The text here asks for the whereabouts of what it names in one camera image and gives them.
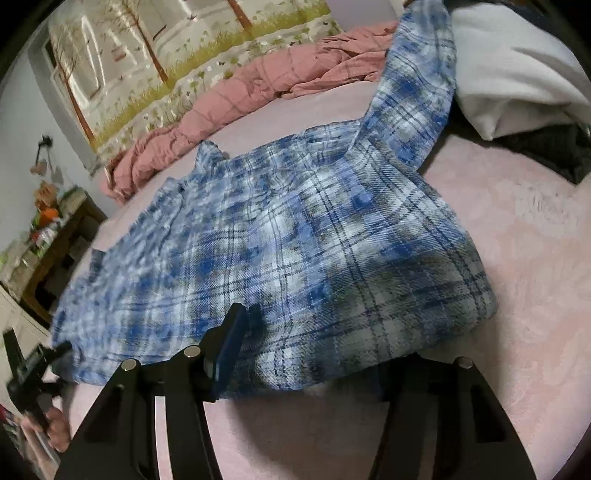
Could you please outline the left hand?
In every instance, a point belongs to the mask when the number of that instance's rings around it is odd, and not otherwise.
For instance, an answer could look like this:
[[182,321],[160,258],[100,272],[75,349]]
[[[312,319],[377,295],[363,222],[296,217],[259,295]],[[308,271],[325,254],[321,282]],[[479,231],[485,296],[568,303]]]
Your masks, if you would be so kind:
[[48,438],[48,445],[59,453],[65,452],[71,441],[69,423],[64,413],[56,407],[50,407],[45,412],[45,417],[49,426],[43,429],[36,420],[30,415],[25,415],[20,419],[20,426],[25,438],[39,455],[44,455],[45,451],[37,437],[38,433],[45,433]]

